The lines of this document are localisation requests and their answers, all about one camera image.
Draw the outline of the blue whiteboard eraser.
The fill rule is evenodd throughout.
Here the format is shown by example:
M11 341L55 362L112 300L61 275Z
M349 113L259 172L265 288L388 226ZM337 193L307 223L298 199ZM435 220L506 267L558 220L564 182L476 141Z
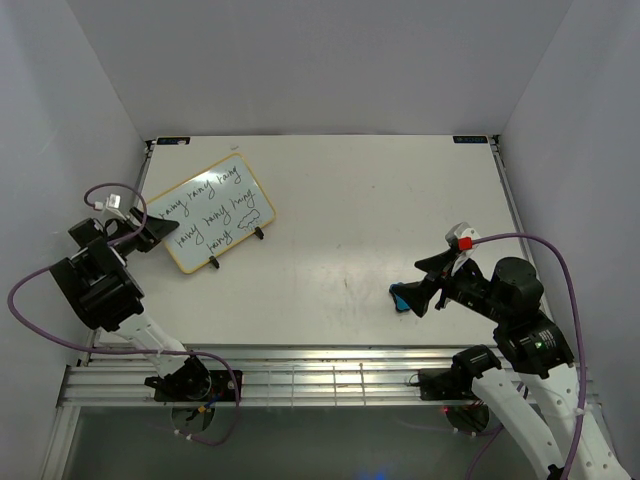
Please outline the blue whiteboard eraser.
M406 313L411 311L411 307L396 293L396 288L402 285L402 282L398 282L391 284L389 287L389 294L393 300L394 308L397 313Z

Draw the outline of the yellow framed whiteboard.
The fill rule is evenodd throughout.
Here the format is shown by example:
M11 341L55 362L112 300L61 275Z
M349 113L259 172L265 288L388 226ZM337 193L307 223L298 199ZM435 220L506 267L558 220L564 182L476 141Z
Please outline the yellow framed whiteboard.
M185 274L196 272L276 219L274 206L239 153L148 200L147 211L178 223L164 245Z

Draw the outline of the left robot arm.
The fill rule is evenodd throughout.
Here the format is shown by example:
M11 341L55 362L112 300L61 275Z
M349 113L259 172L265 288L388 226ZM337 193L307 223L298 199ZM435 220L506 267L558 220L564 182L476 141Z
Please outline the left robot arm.
M178 229L175 220L143 215L137 208L124 220L110 219L113 233L96 219L68 230L79 251L50 272L79 319L91 330L110 332L145 352L156 372L145 384L172 400L199 401L208 396L212 376L186 347L145 312L142 288L127 270L126 256L147 253Z

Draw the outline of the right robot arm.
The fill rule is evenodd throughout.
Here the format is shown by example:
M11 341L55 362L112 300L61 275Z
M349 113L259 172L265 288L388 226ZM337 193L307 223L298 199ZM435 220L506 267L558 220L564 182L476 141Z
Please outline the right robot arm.
M454 355L445 377L482 400L525 454L539 479L627 479L591 411L580 406L579 373L557 325L542 311L535 268L506 257L490 278L462 253L420 260L422 280L391 285L398 310L422 317L432 298L495 322L498 350L476 345Z

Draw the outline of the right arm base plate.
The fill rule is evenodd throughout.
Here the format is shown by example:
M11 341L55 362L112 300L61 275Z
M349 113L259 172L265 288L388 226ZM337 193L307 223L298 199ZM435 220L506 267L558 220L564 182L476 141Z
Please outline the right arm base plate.
M420 369L407 382L419 390L423 401L477 400L471 391L471 379L454 369Z

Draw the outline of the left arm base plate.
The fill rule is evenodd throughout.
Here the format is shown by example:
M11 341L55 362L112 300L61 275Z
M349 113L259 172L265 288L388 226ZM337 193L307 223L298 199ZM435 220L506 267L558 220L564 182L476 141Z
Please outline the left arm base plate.
M159 376L147 377L144 385L154 391L153 399L156 402L201 402L206 403L216 398L222 402L234 402L236 391L242 390L242 370L233 370L236 382L233 382L227 370L210 370L209 389L205 396L196 398L189 396L182 385L174 380L163 379Z

